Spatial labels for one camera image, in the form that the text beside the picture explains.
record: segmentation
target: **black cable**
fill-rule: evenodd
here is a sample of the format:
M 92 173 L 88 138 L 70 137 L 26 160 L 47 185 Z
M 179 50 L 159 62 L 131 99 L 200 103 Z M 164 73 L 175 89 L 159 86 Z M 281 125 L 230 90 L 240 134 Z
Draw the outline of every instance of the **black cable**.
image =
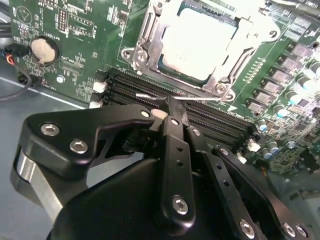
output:
M 11 31 L 0 31 L 0 38 L 11 38 Z
M 20 95 L 24 94 L 28 88 L 30 88 L 31 84 L 32 84 L 32 79 L 31 76 L 29 75 L 29 73 L 27 73 L 21 66 L 14 64 L 13 65 L 19 72 L 23 73 L 27 79 L 26 85 L 24 86 L 24 88 L 22 88 L 21 90 L 10 94 L 8 96 L 0 96 L 0 102 L 2 101 L 7 101 L 10 99 L 14 99 L 16 97 L 19 97 Z
M 0 30 L 10 30 L 11 31 L 11 23 L 0 22 Z
M 10 8 L 8 5 L 4 4 L 3 2 L 0 2 L 0 12 L 10 17 Z

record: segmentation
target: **white connector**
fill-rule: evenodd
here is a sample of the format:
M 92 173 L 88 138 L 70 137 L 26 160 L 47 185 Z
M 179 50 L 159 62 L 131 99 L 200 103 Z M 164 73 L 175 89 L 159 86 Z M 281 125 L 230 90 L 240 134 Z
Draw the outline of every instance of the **white connector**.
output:
M 103 102 L 102 102 L 102 101 L 100 101 L 100 102 L 92 101 L 92 102 L 90 102 L 90 104 L 89 104 L 89 108 L 90 108 L 90 109 L 98 109 L 98 108 L 101 108 L 102 105 L 103 105 Z
M 247 162 L 247 159 L 242 156 L 242 154 L 240 152 L 237 152 L 236 153 L 236 157 L 238 158 L 238 160 L 242 163 L 242 164 L 245 164 Z
M 248 143 L 248 145 L 247 145 L 246 148 L 247 148 L 250 152 L 256 153 L 256 152 L 258 152 L 258 151 L 260 150 L 261 146 L 260 146 L 258 143 L 256 143 L 254 140 L 249 139 L 249 143 Z
M 92 90 L 96 93 L 102 94 L 107 89 L 108 84 L 106 82 L 95 81 L 93 83 Z

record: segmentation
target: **screw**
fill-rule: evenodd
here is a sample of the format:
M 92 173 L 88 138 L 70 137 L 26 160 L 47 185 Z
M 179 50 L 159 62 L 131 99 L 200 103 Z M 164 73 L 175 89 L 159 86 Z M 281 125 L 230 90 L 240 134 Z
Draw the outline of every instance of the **screw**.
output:
M 146 60 L 145 56 L 143 56 L 142 54 L 138 56 L 138 59 L 140 62 L 144 62 Z
M 70 149 L 77 154 L 84 154 L 88 150 L 88 145 L 81 140 L 73 140 L 69 144 Z
M 226 156 L 229 154 L 228 151 L 225 150 L 224 148 L 221 148 L 220 151 Z
M 224 94 L 227 91 L 227 87 L 225 84 L 220 83 L 216 86 L 216 92 L 218 94 Z
M 146 118 L 150 117 L 150 114 L 146 111 L 141 111 L 141 114 L 142 114 L 142 116 L 144 116 Z
M 172 199 L 172 206 L 178 214 L 186 215 L 188 212 L 188 205 L 181 197 L 174 197 Z
M 58 76 L 56 77 L 56 81 L 57 81 L 58 83 L 60 83 L 60 84 L 64 83 L 65 80 L 66 80 L 65 77 L 62 76 L 62 75 L 58 75 Z
M 200 132 L 197 129 L 193 129 L 192 131 L 194 132 L 195 135 L 200 136 Z
M 286 231 L 287 234 L 289 234 L 291 237 L 295 238 L 296 237 L 296 232 L 295 230 L 288 224 L 288 223 L 284 223 L 284 230 Z
M 171 119 L 171 122 L 174 124 L 174 125 L 179 125 L 179 122 L 177 120 L 175 120 L 174 118 Z
M 296 144 L 294 141 L 289 141 L 287 144 L 286 144 L 287 148 L 288 149 L 294 149 L 296 147 Z
M 249 239 L 254 239 L 255 238 L 255 231 L 252 228 L 252 226 L 246 221 L 246 220 L 241 220 L 240 221 L 240 228 L 242 232 L 249 238 Z
M 43 124 L 40 129 L 44 135 L 51 137 L 56 136 L 60 133 L 59 127 L 51 123 Z
M 295 228 L 298 230 L 298 232 L 299 232 L 302 236 L 304 236 L 305 238 L 308 237 L 306 231 L 305 231 L 301 226 L 299 226 L 299 225 L 297 224 L 297 225 L 295 225 Z
M 229 79 L 227 77 L 222 77 L 220 79 L 220 82 L 227 83 L 227 82 L 229 82 Z

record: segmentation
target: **mounting hole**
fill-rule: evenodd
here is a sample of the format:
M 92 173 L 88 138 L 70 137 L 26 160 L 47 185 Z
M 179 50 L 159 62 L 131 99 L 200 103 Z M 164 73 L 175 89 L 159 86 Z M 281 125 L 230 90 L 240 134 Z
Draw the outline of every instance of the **mounting hole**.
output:
M 298 232 L 299 232 L 302 236 L 304 236 L 305 238 L 308 237 L 307 232 L 306 232 L 301 226 L 299 226 L 299 225 L 297 224 L 297 225 L 295 225 L 295 228 L 298 230 Z
M 184 163 L 183 163 L 182 161 L 180 161 L 180 160 L 177 160 L 177 161 L 176 161 L 176 164 L 177 164 L 180 168 L 182 168 L 182 167 L 184 166 Z
M 234 99 L 234 96 L 233 96 L 232 94 L 227 94 L 225 97 L 226 97 L 226 99 L 228 99 L 228 100 Z
M 269 32 L 269 36 L 270 38 L 274 39 L 276 36 L 278 35 L 277 31 L 275 30 L 272 30 Z
M 141 115 L 144 116 L 145 118 L 149 118 L 150 117 L 150 114 L 146 111 L 141 111 Z
M 130 52 L 124 51 L 124 52 L 123 52 L 123 56 L 124 56 L 124 58 L 126 58 L 126 59 L 130 58 Z
M 315 41 L 311 46 L 313 49 L 317 49 L 319 47 L 319 42 Z
M 253 116 L 254 116 L 255 118 L 257 118 L 257 117 L 260 116 L 260 114 L 261 114 L 260 112 L 254 112 L 254 113 L 253 113 Z
M 172 122 L 174 125 L 177 125 L 177 126 L 179 125 L 179 122 L 178 122 L 177 120 L 175 120 L 174 118 L 171 119 L 171 122 Z
M 223 181 L 223 184 L 224 184 L 226 187 L 230 187 L 230 183 L 228 183 L 226 180 Z

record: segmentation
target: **motherboard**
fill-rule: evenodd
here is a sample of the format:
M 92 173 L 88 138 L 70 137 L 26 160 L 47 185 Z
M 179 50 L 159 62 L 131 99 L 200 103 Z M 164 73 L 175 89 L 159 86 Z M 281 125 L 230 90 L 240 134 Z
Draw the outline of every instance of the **motherboard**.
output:
M 239 158 L 282 175 L 320 169 L 303 157 L 320 152 L 317 18 L 264 0 L 11 0 L 10 7 L 13 40 L 31 50 L 16 62 L 43 87 L 90 107 L 157 107 L 135 93 L 201 97 L 188 111 L 208 144 L 229 144 Z M 259 138 L 245 136 L 256 134 L 251 126 Z

